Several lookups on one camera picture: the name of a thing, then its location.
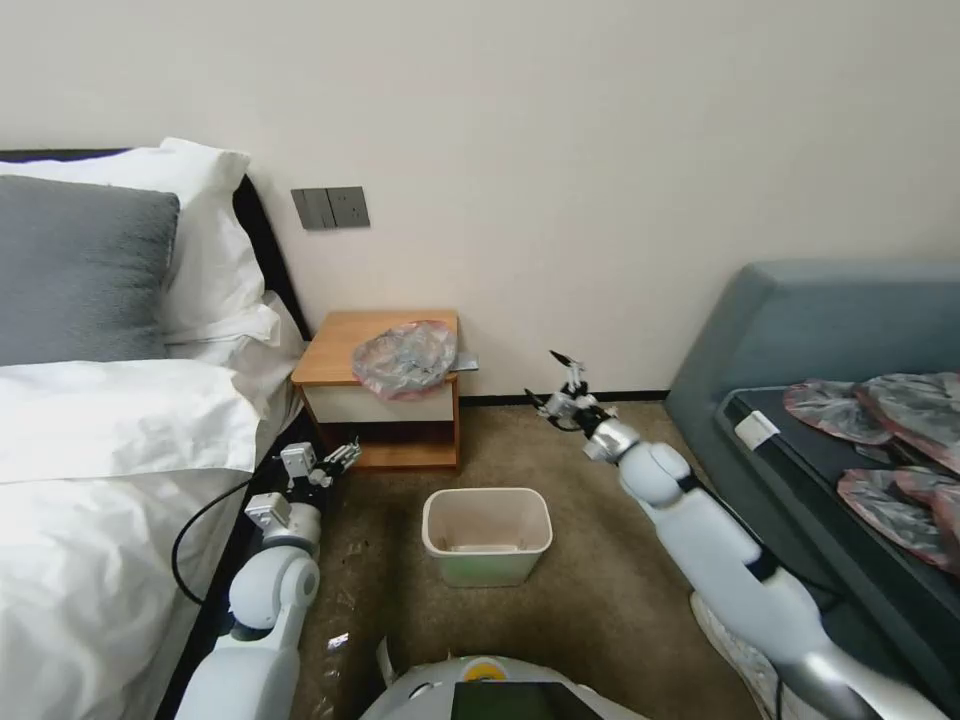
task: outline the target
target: pink plastic bag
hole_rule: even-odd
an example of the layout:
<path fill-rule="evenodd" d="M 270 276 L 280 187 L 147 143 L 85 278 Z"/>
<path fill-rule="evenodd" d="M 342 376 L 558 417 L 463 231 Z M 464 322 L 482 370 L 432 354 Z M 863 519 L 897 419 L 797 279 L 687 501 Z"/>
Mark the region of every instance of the pink plastic bag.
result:
<path fill-rule="evenodd" d="M 417 400 L 438 387 L 457 357 L 446 323 L 417 320 L 387 330 L 353 351 L 353 374 L 384 400 Z"/>

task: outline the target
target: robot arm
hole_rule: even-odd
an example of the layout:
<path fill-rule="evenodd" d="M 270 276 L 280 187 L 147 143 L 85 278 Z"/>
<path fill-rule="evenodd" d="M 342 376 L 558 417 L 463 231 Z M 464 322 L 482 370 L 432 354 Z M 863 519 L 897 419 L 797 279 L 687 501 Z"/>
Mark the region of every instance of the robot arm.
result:
<path fill-rule="evenodd" d="M 693 476 L 669 445 L 648 443 L 589 395 L 583 366 L 553 353 L 568 382 L 538 413 L 587 437 L 591 460 L 620 468 L 620 484 L 653 521 L 690 584 L 732 633 L 762 652 L 798 696 L 830 718 L 945 716 L 913 688 L 860 664 L 827 636 L 810 593 Z"/>
<path fill-rule="evenodd" d="M 221 636 L 190 679 L 177 720 L 277 720 L 290 716 L 300 673 L 297 642 L 317 595 L 320 541 L 317 487 L 329 487 L 360 457 L 359 441 L 317 460 L 310 443 L 280 452 L 285 494 L 254 495 L 244 509 L 263 534 L 262 549 L 230 584 L 231 632 Z"/>

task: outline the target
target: carpet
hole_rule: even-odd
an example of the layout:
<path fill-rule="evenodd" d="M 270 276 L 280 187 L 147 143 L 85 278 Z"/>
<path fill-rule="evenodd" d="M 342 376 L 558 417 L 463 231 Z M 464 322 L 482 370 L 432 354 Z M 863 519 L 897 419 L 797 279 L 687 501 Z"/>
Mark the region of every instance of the carpet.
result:
<path fill-rule="evenodd" d="M 691 458 L 659 403 L 619 407 L 645 438 Z M 399 672 L 448 654 L 505 655 L 548 665 L 651 720 L 758 717 L 615 468 L 591 463 L 582 436 L 529 407 L 464 408 L 461 422 L 459 475 L 351 473 L 334 488 L 293 720 L 356 720 L 383 691 L 374 653 L 384 636 Z M 553 545 L 520 587 L 448 588 L 423 550 L 423 503 L 441 488 L 484 486 L 543 495 Z"/>

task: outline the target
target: white duvet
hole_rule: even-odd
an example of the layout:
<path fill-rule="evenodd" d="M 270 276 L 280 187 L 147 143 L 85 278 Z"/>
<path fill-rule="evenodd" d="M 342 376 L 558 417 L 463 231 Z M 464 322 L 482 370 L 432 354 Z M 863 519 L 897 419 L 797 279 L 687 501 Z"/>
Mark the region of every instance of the white duvet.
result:
<path fill-rule="evenodd" d="M 241 378 L 194 360 L 0 368 L 2 717 L 129 707 L 172 612 L 174 537 L 256 464 L 263 408 Z M 185 540 L 188 582 L 223 522 Z"/>

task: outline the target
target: wall switch panel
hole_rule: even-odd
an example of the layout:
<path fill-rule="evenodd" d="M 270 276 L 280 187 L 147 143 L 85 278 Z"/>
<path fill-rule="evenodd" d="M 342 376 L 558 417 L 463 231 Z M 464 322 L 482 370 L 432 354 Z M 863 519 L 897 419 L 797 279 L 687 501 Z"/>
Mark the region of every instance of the wall switch panel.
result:
<path fill-rule="evenodd" d="M 304 230 L 370 227 L 362 187 L 291 190 Z"/>
<path fill-rule="evenodd" d="M 304 230 L 331 230 L 337 226 L 324 188 L 302 188 L 291 190 L 290 194 Z"/>
<path fill-rule="evenodd" d="M 337 227 L 370 227 L 362 187 L 327 188 Z"/>

